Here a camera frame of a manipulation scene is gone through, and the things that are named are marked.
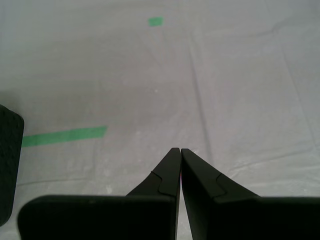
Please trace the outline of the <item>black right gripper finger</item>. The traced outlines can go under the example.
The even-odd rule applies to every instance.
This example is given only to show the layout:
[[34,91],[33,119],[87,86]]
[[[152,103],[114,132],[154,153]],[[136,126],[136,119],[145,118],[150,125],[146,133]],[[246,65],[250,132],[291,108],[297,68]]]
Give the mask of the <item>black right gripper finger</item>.
[[194,240],[318,240],[318,197],[262,197],[189,149],[182,149],[182,191]]
[[46,195],[26,203],[17,226],[23,240],[174,240],[181,151],[172,148],[125,196]]

